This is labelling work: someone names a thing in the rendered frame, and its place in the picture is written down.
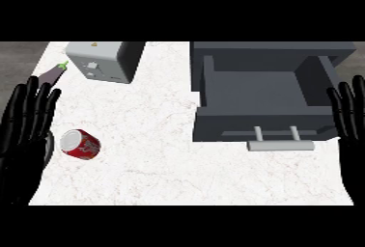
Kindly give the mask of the dark grey cabinet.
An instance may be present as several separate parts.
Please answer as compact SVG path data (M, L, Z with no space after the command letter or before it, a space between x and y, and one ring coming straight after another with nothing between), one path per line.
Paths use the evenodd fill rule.
M355 50L352 41L192 41L191 90L200 91L206 56L217 71L294 71L308 57L327 57L336 67Z

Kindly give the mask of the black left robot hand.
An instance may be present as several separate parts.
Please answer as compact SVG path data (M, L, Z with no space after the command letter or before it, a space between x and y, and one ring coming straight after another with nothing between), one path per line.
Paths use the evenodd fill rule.
M39 189L59 97L37 76L13 89L0 121L0 206L27 206Z

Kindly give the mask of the dark grey open drawer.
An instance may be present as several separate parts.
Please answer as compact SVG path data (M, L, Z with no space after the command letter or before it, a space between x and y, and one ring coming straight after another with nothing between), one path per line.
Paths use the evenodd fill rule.
M291 127L305 140L337 136L327 89L339 85L339 77L325 56L306 58L291 71L217 71L207 56L201 82L194 141L247 142L256 139L256 127L266 140L288 140Z

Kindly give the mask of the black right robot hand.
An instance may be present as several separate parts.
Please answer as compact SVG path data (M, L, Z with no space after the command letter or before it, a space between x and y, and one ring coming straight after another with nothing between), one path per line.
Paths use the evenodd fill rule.
M355 75L352 84L328 88L333 116L339 131L343 185L352 202L365 206L365 77Z

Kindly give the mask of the grey toaster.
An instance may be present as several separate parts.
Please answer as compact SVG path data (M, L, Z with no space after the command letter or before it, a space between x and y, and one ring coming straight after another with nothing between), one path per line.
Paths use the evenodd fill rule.
M144 47L144 41L71 41L65 55L87 79L130 84Z

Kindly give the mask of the red soda can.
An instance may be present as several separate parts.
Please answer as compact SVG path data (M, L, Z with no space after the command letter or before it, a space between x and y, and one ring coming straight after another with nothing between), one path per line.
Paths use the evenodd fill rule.
M102 149L99 139L83 129L71 129L61 137L61 151L83 160L93 159Z

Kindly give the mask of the purple eggplant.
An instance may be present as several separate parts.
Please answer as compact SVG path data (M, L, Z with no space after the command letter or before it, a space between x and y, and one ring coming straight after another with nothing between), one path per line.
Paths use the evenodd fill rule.
M67 71L67 64L68 62L64 62L62 64L56 64L56 66L39 76L40 85L43 85L45 83L49 83L52 86L56 85L61 76Z

